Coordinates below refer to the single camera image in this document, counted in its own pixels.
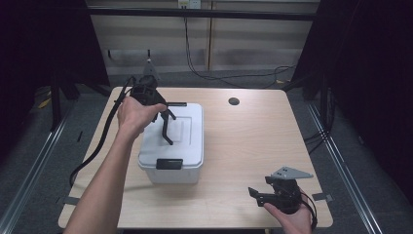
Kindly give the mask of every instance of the black mount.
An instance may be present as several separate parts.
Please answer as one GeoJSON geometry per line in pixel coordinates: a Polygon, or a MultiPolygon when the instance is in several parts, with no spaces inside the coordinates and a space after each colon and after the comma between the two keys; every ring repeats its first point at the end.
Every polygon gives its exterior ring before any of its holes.
{"type": "MultiPolygon", "coordinates": [[[[165,99],[158,93],[156,88],[158,87],[158,82],[153,75],[145,75],[140,78],[139,82],[136,83],[136,79],[133,78],[133,87],[131,88],[131,97],[135,98],[142,105],[154,105],[154,104],[164,104],[169,106],[165,99]]],[[[173,145],[173,141],[168,137],[168,120],[169,116],[173,120],[176,119],[172,111],[167,109],[161,112],[161,117],[164,119],[164,126],[162,128],[162,137],[170,144],[173,145]]],[[[152,122],[157,120],[158,115],[155,115],[152,122]]]]}
{"type": "Polygon", "coordinates": [[[265,181],[274,188],[274,193],[260,193],[249,187],[249,196],[257,200],[258,207],[270,203],[285,214],[291,215],[298,211],[302,203],[300,187],[295,179],[280,179],[265,176],[265,181]]]}

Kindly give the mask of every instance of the gray floor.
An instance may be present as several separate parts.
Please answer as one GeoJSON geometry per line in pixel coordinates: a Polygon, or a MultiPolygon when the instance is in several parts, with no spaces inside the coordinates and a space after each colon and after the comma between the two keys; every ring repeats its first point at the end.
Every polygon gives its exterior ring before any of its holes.
{"type": "MultiPolygon", "coordinates": [[[[261,74],[272,70],[261,71],[261,74]]],[[[278,75],[283,81],[288,79],[292,70],[278,75]]],[[[256,71],[215,72],[216,76],[256,74],[256,71]]],[[[162,73],[160,86],[163,87],[211,87],[237,88],[222,81],[208,81],[190,72],[162,73]]],[[[113,87],[124,84],[128,76],[111,76],[113,87]]],[[[273,76],[231,78],[225,81],[244,88],[258,89],[272,84],[273,76]]],[[[276,83],[270,89],[276,89],[282,84],[276,83]]],[[[68,177],[71,171],[82,161],[94,134],[95,126],[100,118],[107,97],[96,94],[89,88],[80,86],[80,98],[74,103],[72,112],[67,118],[65,128],[58,140],[45,169],[40,174],[34,190],[13,229],[13,233],[59,233],[61,229],[57,220],[62,209],[59,198],[69,192],[68,177]]],[[[308,102],[301,97],[301,90],[294,89],[287,93],[292,110],[303,137],[309,137],[317,132],[316,125],[310,115],[308,102]]],[[[43,96],[36,98],[39,103],[43,96]]],[[[63,99],[63,110],[69,106],[63,99]]],[[[52,112],[48,105],[43,109],[33,107],[24,123],[24,131],[20,141],[14,146],[9,160],[0,168],[0,215],[8,209],[16,196],[19,185],[36,160],[43,142],[49,135],[52,112]]],[[[370,150],[359,143],[358,136],[351,123],[337,110],[332,136],[336,141],[344,159],[347,162],[358,187],[364,195],[376,216],[383,233],[411,233],[413,230],[413,211],[403,195],[398,191],[393,181],[381,170],[374,160],[370,150]]],[[[315,143],[309,144],[312,149],[315,143]]],[[[329,208],[334,223],[329,228],[318,228],[316,233],[368,233],[361,220],[356,206],[349,195],[343,179],[324,145],[321,145],[311,155],[314,167],[319,177],[321,187],[326,194],[333,197],[329,208]]],[[[257,233],[250,230],[231,230],[225,233],[257,233]]],[[[158,231],[140,230],[125,231],[125,233],[161,233],[158,231]]]]}

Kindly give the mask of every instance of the black wire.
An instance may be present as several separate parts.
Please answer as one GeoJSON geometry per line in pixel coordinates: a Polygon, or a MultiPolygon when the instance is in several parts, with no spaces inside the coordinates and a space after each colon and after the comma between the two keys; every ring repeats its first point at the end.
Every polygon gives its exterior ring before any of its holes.
{"type": "Polygon", "coordinates": [[[109,132],[109,127],[110,127],[110,124],[112,123],[112,119],[115,116],[115,113],[118,110],[118,107],[121,105],[121,103],[122,103],[123,99],[125,98],[126,94],[130,91],[130,90],[128,90],[127,92],[125,92],[125,89],[126,89],[126,87],[128,86],[128,84],[131,80],[133,80],[133,82],[136,81],[136,79],[133,76],[131,78],[129,78],[128,81],[125,83],[125,85],[124,85],[121,93],[119,94],[118,98],[115,100],[115,104],[113,105],[113,107],[110,110],[110,113],[109,113],[109,115],[106,119],[106,123],[103,127],[103,133],[102,133],[102,136],[100,137],[100,141],[97,144],[96,149],[91,154],[91,156],[89,156],[88,159],[85,160],[85,162],[83,162],[81,165],[79,165],[70,174],[70,178],[69,178],[70,187],[72,187],[73,184],[74,184],[76,174],[78,174],[83,168],[85,168],[96,157],[96,155],[99,153],[101,147],[103,146],[103,143],[106,140],[107,133],[109,132]]]}
{"type": "Polygon", "coordinates": [[[317,224],[319,223],[319,220],[318,220],[318,218],[317,218],[317,208],[316,208],[316,205],[314,204],[313,200],[312,200],[307,194],[305,194],[305,193],[301,193],[301,194],[303,194],[304,196],[306,196],[306,197],[310,200],[310,202],[313,204],[314,209],[312,209],[308,203],[304,202],[304,201],[301,199],[301,204],[303,204],[304,206],[307,207],[307,209],[310,211],[310,213],[311,213],[311,215],[312,215],[312,217],[313,217],[313,220],[312,220],[312,223],[311,223],[311,229],[314,230],[314,229],[316,229],[317,224]]]}
{"type": "Polygon", "coordinates": [[[210,75],[202,75],[200,74],[194,67],[194,64],[192,63],[192,59],[191,59],[191,50],[190,50],[190,46],[189,46],[189,38],[188,38],[188,19],[184,18],[184,23],[185,23],[185,42],[186,42],[186,59],[187,59],[187,63],[189,66],[189,69],[198,77],[201,77],[203,79],[209,80],[209,81],[221,81],[223,83],[226,83],[228,85],[231,86],[235,86],[238,88],[242,88],[242,89],[248,89],[248,87],[243,87],[228,81],[225,81],[225,79],[230,79],[230,78],[242,78],[242,77],[265,77],[265,76],[275,76],[274,81],[272,81],[269,85],[266,85],[264,87],[261,88],[256,88],[256,89],[268,89],[271,86],[273,86],[274,84],[276,84],[277,82],[277,74],[286,72],[288,69],[291,69],[293,67],[295,67],[295,65],[292,66],[279,66],[276,67],[274,69],[274,72],[272,73],[267,73],[267,74],[252,74],[252,75],[232,75],[232,76],[222,76],[222,77],[216,77],[216,76],[210,76],[210,75]]]}
{"type": "Polygon", "coordinates": [[[328,105],[327,105],[327,111],[328,111],[328,115],[327,115],[327,123],[326,126],[324,128],[324,130],[322,130],[319,133],[316,133],[312,136],[306,137],[304,138],[304,141],[306,141],[306,144],[313,144],[317,141],[319,141],[319,143],[309,151],[309,154],[312,154],[323,142],[324,140],[330,135],[332,128],[333,128],[333,124],[334,124],[334,118],[335,118],[335,107],[336,107],[336,100],[334,98],[334,95],[332,94],[331,90],[329,91],[329,100],[328,100],[328,105]]]}

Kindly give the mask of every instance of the metal bracket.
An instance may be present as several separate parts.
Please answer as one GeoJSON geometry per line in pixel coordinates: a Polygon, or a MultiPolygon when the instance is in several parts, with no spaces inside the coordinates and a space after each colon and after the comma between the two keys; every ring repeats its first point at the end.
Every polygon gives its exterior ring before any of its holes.
{"type": "Polygon", "coordinates": [[[282,167],[278,171],[271,174],[271,177],[280,178],[280,179],[296,179],[296,178],[309,178],[313,177],[312,174],[304,173],[296,169],[289,167],[282,167]]]}

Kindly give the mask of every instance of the power cord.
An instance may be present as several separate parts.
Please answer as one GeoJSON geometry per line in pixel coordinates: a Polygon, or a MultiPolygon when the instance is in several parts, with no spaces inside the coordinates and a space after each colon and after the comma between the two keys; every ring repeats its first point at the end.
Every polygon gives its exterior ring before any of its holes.
{"type": "Polygon", "coordinates": [[[333,123],[334,123],[334,118],[335,118],[335,107],[336,107],[336,100],[334,98],[334,95],[332,94],[331,90],[328,90],[328,95],[329,95],[329,101],[328,101],[328,116],[326,120],[326,126],[323,131],[313,134],[312,136],[304,138],[304,141],[306,142],[307,145],[313,144],[313,143],[318,143],[316,146],[314,146],[311,150],[309,150],[309,154],[312,154],[319,146],[324,142],[324,140],[330,135],[332,128],[333,128],[333,123]]]}
{"type": "Polygon", "coordinates": [[[76,175],[83,169],[85,168],[95,157],[96,155],[99,153],[101,147],[103,146],[103,143],[106,140],[106,136],[107,133],[109,131],[109,127],[110,124],[112,123],[112,119],[116,114],[116,111],[118,110],[119,106],[121,105],[122,101],[124,100],[125,96],[128,94],[128,92],[130,92],[131,90],[128,90],[126,92],[126,88],[128,86],[128,84],[130,83],[130,81],[133,80],[133,82],[136,82],[136,79],[132,76],[131,78],[128,79],[128,81],[125,83],[124,87],[122,88],[121,93],[119,94],[118,98],[115,100],[115,104],[113,105],[112,109],[110,110],[110,113],[106,119],[106,123],[104,125],[103,128],[103,133],[102,136],[100,137],[100,141],[96,147],[96,149],[94,150],[94,152],[91,154],[91,156],[88,157],[87,160],[85,160],[85,162],[83,162],[81,165],[79,165],[75,170],[73,170],[73,172],[70,175],[70,179],[69,179],[69,184],[70,187],[73,186],[74,181],[75,181],[75,177],[76,175]]]}
{"type": "Polygon", "coordinates": [[[275,85],[277,83],[277,75],[283,72],[286,72],[287,70],[291,69],[291,68],[295,68],[295,65],[291,65],[291,66],[279,66],[277,68],[274,69],[274,72],[271,73],[267,73],[267,74],[253,74],[253,75],[233,75],[233,76],[222,76],[222,77],[216,77],[216,76],[210,76],[210,75],[202,75],[200,74],[194,67],[194,64],[192,63],[192,59],[191,59],[191,50],[190,50],[190,46],[189,46],[189,38],[188,38],[188,19],[184,18],[184,23],[185,23],[185,44],[186,44],[186,60],[188,63],[188,67],[189,69],[198,77],[201,77],[203,79],[209,80],[209,81],[221,81],[225,84],[231,85],[231,86],[235,86],[237,88],[241,88],[241,89],[249,89],[249,87],[244,87],[244,86],[240,86],[231,82],[226,81],[225,79],[230,79],[230,78],[242,78],[242,77],[266,77],[266,76],[275,76],[274,81],[272,81],[269,85],[266,85],[264,87],[261,88],[256,88],[256,89],[268,89],[271,86],[275,85]]]}

